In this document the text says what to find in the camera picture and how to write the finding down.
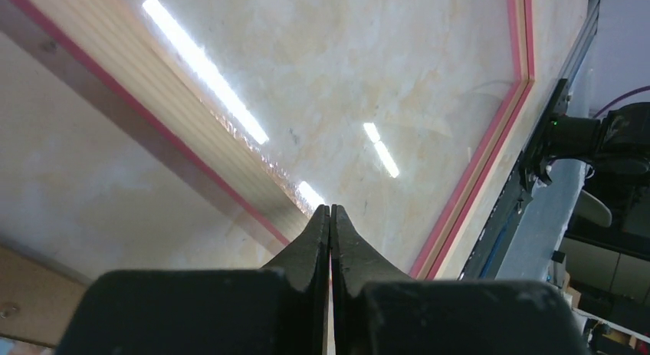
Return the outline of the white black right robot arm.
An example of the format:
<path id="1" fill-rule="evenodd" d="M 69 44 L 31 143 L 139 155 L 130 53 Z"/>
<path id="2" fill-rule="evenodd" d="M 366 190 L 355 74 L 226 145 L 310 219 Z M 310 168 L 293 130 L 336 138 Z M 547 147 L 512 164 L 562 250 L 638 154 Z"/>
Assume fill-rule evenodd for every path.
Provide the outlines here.
<path id="1" fill-rule="evenodd" d="M 613 186 L 626 188 L 609 226 L 588 232 L 587 221 L 581 221 L 570 237 L 648 260 L 648 238 L 624 232 L 621 227 L 638 199 L 638 189 L 649 187 L 649 104 L 626 105 L 602 120 L 564 113 L 545 116 L 520 161 L 522 186 L 531 191 L 537 181 L 551 184 L 548 167 L 561 159 L 591 166 L 596 181 L 590 185 L 606 198 L 613 197 Z"/>

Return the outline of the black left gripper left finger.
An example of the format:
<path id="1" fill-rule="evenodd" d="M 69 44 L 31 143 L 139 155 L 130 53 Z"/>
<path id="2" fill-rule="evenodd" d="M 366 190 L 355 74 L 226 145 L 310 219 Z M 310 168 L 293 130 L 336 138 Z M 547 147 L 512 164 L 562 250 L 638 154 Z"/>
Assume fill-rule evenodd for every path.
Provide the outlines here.
<path id="1" fill-rule="evenodd" d="M 325 354 L 330 210 L 256 269 L 111 271 L 58 354 Z"/>

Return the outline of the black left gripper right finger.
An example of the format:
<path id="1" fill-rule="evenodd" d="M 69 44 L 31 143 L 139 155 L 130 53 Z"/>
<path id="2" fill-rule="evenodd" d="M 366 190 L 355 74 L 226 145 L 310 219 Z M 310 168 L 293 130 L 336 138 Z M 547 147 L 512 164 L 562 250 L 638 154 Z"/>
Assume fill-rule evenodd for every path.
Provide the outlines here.
<path id="1" fill-rule="evenodd" d="M 568 303 L 539 281 L 417 281 L 330 217 L 338 354 L 586 354 Z"/>

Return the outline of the pink wooden picture frame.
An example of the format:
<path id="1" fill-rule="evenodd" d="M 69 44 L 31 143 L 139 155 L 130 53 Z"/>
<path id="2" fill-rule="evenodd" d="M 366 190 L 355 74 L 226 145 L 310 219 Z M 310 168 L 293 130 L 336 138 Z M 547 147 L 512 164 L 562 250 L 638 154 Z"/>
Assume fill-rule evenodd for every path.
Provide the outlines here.
<path id="1" fill-rule="evenodd" d="M 257 267 L 343 205 L 423 274 L 530 76 L 530 0 L 1 0 L 1 237 L 84 281 Z"/>

